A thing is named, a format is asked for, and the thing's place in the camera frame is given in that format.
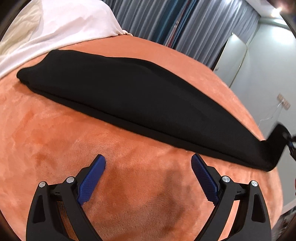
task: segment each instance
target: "ceiling light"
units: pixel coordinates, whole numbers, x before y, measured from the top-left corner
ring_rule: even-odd
[[[271,16],[274,17],[274,18],[277,18],[280,16],[280,12],[281,12],[282,8],[279,7],[279,8],[274,8],[272,10],[272,13],[271,13]]]

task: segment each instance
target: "curtain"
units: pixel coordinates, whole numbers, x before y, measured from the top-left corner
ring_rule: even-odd
[[[114,13],[122,29],[136,37],[152,40],[162,17],[170,13],[175,0],[103,0]],[[162,36],[154,40],[161,41]]]
[[[172,47],[173,40],[176,38],[176,35],[177,35],[177,29],[179,27],[181,20],[184,19],[184,15],[186,14],[188,7],[190,6],[190,2],[191,2],[191,0],[186,0],[182,10],[180,11],[180,13],[177,17],[175,25],[171,27],[171,31],[167,35],[166,41],[164,43],[165,46],[167,46],[169,48]]]
[[[165,45],[187,1],[188,0],[171,0],[169,2],[151,39],[152,41]]]
[[[188,11],[172,47],[208,67],[232,32],[247,43],[260,17],[245,0],[199,0]]]
[[[188,24],[188,21],[192,15],[193,10],[195,9],[196,5],[198,3],[198,0],[189,0],[189,5],[185,11],[185,13],[183,14],[180,22],[179,22],[179,26],[176,29],[176,33],[175,36],[172,39],[172,44],[170,47],[175,48],[178,40],[180,39],[180,36],[183,34],[185,27]]]

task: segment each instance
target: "bed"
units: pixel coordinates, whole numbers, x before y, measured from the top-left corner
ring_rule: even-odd
[[[77,42],[61,49],[140,58],[164,67],[211,97],[263,139],[233,92],[194,59],[124,32]],[[5,117],[0,119],[0,210],[13,231],[25,241],[26,220],[40,181],[62,182],[102,154],[106,170],[83,209],[103,240],[194,240],[213,209],[191,170],[194,153],[128,132],[31,92],[16,73],[40,62],[49,49],[43,51],[17,63],[12,61],[0,79],[0,116]],[[276,223],[283,204],[276,168],[264,172],[203,158],[235,182],[257,180],[271,225]],[[235,202],[221,239],[228,236],[237,207]],[[67,232],[75,240],[61,211]]]

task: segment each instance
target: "ceiling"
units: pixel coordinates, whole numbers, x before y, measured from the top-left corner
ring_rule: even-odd
[[[264,18],[272,18],[274,7],[267,0],[246,0]]]

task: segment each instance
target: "electrical cable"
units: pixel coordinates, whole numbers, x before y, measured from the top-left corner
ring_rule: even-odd
[[[259,121],[259,125],[258,125],[258,127],[260,126],[260,124],[261,124],[262,121],[271,120],[271,119],[274,117],[274,115],[275,115],[276,111],[278,110],[279,106],[282,105],[282,104],[283,104],[282,102],[279,103],[279,105],[277,106],[276,110],[274,111],[272,117],[269,117],[269,118],[267,118],[267,119],[261,119],[261,120]]]

